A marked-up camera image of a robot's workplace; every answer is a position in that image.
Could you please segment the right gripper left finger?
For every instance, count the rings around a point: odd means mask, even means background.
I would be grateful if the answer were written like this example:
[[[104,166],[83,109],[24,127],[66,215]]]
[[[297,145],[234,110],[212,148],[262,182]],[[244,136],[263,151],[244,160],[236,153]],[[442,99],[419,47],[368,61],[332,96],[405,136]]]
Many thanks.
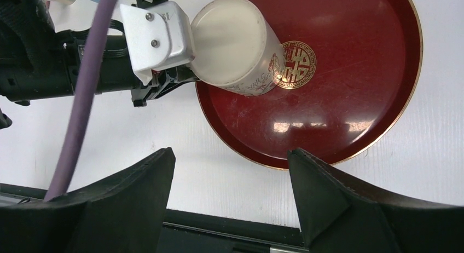
[[[176,158],[162,148],[48,202],[1,208],[1,252],[155,252]]]

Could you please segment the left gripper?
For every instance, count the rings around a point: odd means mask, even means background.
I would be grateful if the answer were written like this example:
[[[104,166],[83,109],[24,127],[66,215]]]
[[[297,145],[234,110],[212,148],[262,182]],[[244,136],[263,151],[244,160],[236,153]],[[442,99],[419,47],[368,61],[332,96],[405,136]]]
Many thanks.
[[[131,89],[131,99],[134,107],[144,107],[149,100],[159,99],[183,84],[197,81],[197,76],[190,68],[169,68],[154,74],[148,85],[139,82]]]

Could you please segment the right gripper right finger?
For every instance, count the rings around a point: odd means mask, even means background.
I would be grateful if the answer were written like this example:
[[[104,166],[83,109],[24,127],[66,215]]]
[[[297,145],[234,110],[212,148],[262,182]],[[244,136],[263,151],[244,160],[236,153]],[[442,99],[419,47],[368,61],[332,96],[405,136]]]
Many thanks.
[[[382,189],[301,148],[287,161],[310,252],[463,252],[463,207]]]

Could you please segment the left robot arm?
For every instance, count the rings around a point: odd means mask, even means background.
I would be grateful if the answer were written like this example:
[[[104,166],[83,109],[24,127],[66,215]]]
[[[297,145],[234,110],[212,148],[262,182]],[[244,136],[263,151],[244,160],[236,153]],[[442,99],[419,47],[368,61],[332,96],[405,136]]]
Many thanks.
[[[160,98],[185,83],[197,81],[187,66],[153,73],[143,85],[134,75],[124,26],[108,36],[97,94],[128,90],[135,107]],[[89,30],[56,32],[44,0],[1,0],[1,95],[28,106],[32,100],[72,96]]]

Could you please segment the red round tray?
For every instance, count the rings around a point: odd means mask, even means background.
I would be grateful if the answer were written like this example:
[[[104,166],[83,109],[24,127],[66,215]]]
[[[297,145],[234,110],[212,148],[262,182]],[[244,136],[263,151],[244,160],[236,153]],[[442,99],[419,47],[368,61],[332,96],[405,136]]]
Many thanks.
[[[197,83],[203,113],[228,147],[286,170],[289,150],[336,164],[391,129],[422,65],[412,0],[249,1],[282,42],[287,66],[283,82],[257,97]]]

